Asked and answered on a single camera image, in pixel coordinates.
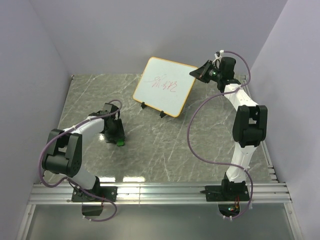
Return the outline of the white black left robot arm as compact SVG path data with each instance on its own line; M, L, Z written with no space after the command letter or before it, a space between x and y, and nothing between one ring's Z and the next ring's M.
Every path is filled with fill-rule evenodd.
M40 154L40 171L62 175L73 188L74 202L116 200L118 188L101 186L99 177L88 172L82 161L84 144L98 134L103 135L108 144L124 146L126 135L121 108L115 103L116 100L105 103L102 110L91 113L72 127L53 129Z

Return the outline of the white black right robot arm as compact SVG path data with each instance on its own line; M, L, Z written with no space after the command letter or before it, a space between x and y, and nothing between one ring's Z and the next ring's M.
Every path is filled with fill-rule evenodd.
M248 168L253 153L267 135L268 109L253 101L243 90L244 85L235 78L236 60L219 57L208 60L200 68L189 74L195 79L209 83L216 82L221 95L229 100L236 115L232 127L235 142L229 168L220 185L207 185L202 193L208 202L248 201L249 189L246 185Z

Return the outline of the yellow framed whiteboard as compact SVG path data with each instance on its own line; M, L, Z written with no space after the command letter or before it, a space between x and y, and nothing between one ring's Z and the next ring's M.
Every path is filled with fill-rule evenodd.
M133 99L171 117L178 117L196 78L196 66L152 56L143 70Z

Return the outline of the green whiteboard eraser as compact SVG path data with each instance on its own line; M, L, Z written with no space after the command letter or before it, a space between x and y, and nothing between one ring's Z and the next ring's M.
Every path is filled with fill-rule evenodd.
M125 140L124 139L119 139L116 143L117 146L122 147L125 145Z

